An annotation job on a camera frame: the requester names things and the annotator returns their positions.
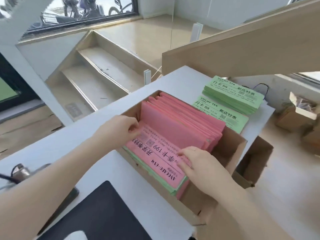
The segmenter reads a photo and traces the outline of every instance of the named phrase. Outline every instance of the bicycle wheel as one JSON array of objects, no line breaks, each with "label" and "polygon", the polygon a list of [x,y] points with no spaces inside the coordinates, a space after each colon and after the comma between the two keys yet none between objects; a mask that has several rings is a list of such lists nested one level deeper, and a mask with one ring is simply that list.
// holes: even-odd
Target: bicycle wheel
[{"label": "bicycle wheel", "polygon": [[116,15],[116,14],[119,14],[120,13],[120,11],[118,10],[118,8],[116,8],[116,7],[110,7],[110,9],[109,9],[109,16],[111,16],[111,15]]}]

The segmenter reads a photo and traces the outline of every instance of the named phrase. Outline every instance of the black mouse pad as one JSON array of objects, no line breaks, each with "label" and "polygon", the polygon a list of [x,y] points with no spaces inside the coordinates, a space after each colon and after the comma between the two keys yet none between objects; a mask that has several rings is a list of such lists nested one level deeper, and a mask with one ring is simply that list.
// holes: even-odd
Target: black mouse pad
[{"label": "black mouse pad", "polygon": [[64,240],[76,231],[83,231],[88,240],[151,240],[109,181],[102,183],[38,239]]}]

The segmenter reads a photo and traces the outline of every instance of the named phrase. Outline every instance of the white counter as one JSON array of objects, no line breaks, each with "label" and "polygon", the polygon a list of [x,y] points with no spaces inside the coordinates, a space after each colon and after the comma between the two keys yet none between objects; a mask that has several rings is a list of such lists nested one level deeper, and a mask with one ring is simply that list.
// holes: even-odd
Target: white counter
[{"label": "white counter", "polygon": [[[114,115],[125,112],[128,108],[157,90],[162,90],[186,103],[193,104],[201,94],[205,84],[209,81],[210,77],[187,66],[179,68],[107,107],[1,160],[0,172],[9,174],[11,169],[18,163],[22,163],[30,170],[35,170],[47,163],[53,163],[92,136],[105,121]],[[248,141],[245,151],[258,136],[273,111],[274,109],[270,106],[262,104],[256,113],[250,115],[249,121],[241,133]],[[153,240],[187,240],[191,236],[194,228],[116,151],[110,152],[99,160],[81,178],[76,185],[80,191],[79,196],[55,222],[106,180],[111,182]],[[0,180],[0,187],[5,183],[5,180]]]}]

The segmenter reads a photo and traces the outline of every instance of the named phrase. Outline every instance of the cardboard box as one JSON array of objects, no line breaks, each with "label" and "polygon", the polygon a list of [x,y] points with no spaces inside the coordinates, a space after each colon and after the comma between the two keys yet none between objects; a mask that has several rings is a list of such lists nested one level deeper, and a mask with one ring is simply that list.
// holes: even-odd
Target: cardboard box
[{"label": "cardboard box", "polygon": [[298,107],[300,98],[296,97],[292,92],[290,92],[289,99],[293,105],[284,110],[279,119],[276,121],[275,125],[290,132],[294,132],[302,127],[309,127],[312,125],[317,119],[319,106],[316,108],[316,111],[309,112]]},{"label": "cardboard box", "polygon": [[320,118],[313,128],[305,132],[301,138],[303,147],[315,155],[320,155]]},{"label": "cardboard box", "polygon": [[266,167],[273,146],[257,137],[237,166],[232,178],[243,188],[254,187]]},{"label": "cardboard box", "polygon": [[[161,91],[150,94],[156,97]],[[141,102],[131,107],[123,115],[135,117],[140,120]],[[222,138],[218,145],[212,151],[218,161],[232,174],[237,166],[241,154],[246,146],[247,141],[235,131],[225,127]],[[191,225],[206,224],[211,214],[214,212],[217,201],[200,191],[191,182],[186,188],[180,200],[170,195],[170,193],[152,176],[148,174],[139,164],[137,164],[124,149],[117,150],[135,169],[142,175],[157,192],[184,217]]]}]

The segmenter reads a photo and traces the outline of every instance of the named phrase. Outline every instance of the window frame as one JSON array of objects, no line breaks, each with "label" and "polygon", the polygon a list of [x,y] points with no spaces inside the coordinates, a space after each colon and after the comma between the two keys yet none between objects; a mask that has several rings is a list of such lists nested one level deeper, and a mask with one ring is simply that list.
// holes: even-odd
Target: window frame
[{"label": "window frame", "polygon": [[93,25],[93,24],[113,21],[113,20],[117,20],[117,19],[137,16],[137,15],[139,15],[138,0],[132,0],[132,10],[133,10],[132,12],[120,13],[117,15],[89,18],[89,19],[85,19],[85,20],[72,21],[72,22],[68,22],[68,23],[64,23],[64,24],[56,24],[56,25],[48,26],[48,27],[34,28],[31,30],[27,30],[23,34],[22,39],[28,38],[30,36],[40,35],[40,34],[47,33],[47,32],[58,31],[58,30],[62,30],[62,29],[82,28],[82,27],[85,27],[88,25]]},{"label": "window frame", "polygon": [[40,99],[39,96],[32,90],[20,74],[12,67],[12,65],[0,53],[0,77],[13,90],[19,90],[21,93],[0,101],[0,112],[26,103],[34,99]]}]

